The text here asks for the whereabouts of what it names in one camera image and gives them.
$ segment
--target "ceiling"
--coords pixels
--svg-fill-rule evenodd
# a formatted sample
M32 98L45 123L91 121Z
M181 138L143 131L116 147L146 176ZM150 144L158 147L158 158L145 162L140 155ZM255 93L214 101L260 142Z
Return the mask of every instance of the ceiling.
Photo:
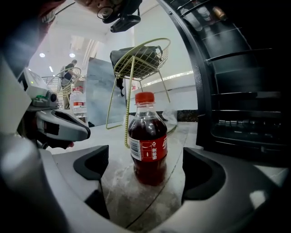
M72 2L67 0L57 11ZM143 15L156 5L156 0L143 0L140 14ZM52 76L57 75L62 66L76 59L77 67L81 68L82 74L86 74L89 57L95 57L98 42L104 43L111 33L110 26L78 4L68 7L56 16L48 34L31 58L29 68L41 76ZM40 53L44 53L45 57L41 58ZM74 53L75 57L69 57L70 53Z

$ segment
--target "dark brown liquid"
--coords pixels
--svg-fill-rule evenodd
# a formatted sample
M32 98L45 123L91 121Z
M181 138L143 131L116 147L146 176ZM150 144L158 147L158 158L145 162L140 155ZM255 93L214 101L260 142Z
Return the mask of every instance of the dark brown liquid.
M167 126L159 118L149 120L134 119L128 129L129 137L136 140L155 140L167 133ZM134 172L137 179L143 184L156 186L160 184L166 173L166 156L154 162L142 162L133 158Z

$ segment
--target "gold metal chair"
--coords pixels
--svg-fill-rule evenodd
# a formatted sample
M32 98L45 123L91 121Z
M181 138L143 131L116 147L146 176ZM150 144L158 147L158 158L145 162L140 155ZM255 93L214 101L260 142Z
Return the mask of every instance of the gold metal chair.
M72 89L75 87L75 84L76 82L81 78L81 69L80 68L77 68L77 67L74 67L74 68L69 68L69 69L65 69L63 71L61 71L60 73L58 73L55 77L53 77L49 83L47 83L48 86L50 86L51 83L53 83L53 80L55 78L59 78L60 75L63 73L63 72L66 72L67 70L72 70L77 76L73 76L71 78L71 84L70 85L67 85L66 87L64 88L61 88L60 86L57 86L56 87L56 90L52 90L54 93L57 94L58 98L68 98L68 101L69 101L69 105L70 105L70 99L69 99L69 94L72 93Z
M164 85L165 92L167 98L170 102L170 97L166 86L164 84L164 80L160 73L160 68L165 64L168 59L168 50L171 41L167 38L158 38L154 40L147 41L139 46L134 47L130 51L128 51L119 61L116 63L113 71L115 74L115 82L113 85L111 99L109 103L107 119L106 119L106 129L116 128L122 125L117 125L113 127L108 127L108 119L110 113L110 107L113 97L114 88L116 86L116 81L118 78L129 79L128 85L128 95L127 95L127 104L126 104L126 115L125 115L125 146L130 148L127 143L127 129L128 129L128 115L129 115L129 107L130 107L130 94L131 94L131 82L132 80L138 81L142 89L141 81L145 80L146 78L159 73L161 81ZM163 49L160 53L154 54L155 52L152 49L146 49L145 46L151 45L159 45Z

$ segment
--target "red label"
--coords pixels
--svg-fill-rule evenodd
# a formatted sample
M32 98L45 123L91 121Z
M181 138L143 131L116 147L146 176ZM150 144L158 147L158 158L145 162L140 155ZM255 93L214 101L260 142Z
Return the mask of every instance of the red label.
M133 158L144 162L154 162L166 156L167 135L155 140L130 139L130 151Z
M80 105L84 105L84 102L74 102L74 106L80 106Z

